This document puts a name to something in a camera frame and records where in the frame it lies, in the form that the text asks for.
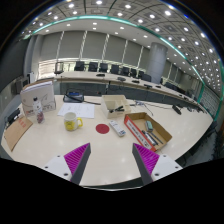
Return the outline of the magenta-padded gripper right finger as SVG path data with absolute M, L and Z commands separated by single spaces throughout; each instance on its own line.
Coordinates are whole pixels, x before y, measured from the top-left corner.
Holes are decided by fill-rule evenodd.
M 132 154 L 135 158 L 144 185 L 182 169 L 182 167 L 168 155 L 158 155 L 136 143 L 133 144 Z

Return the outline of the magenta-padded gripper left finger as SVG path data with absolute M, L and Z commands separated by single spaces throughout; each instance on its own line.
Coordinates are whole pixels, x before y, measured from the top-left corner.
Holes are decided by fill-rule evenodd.
M 79 185 L 90 154 L 91 145 L 87 143 L 65 155 L 54 157 L 43 167 L 43 169 Z

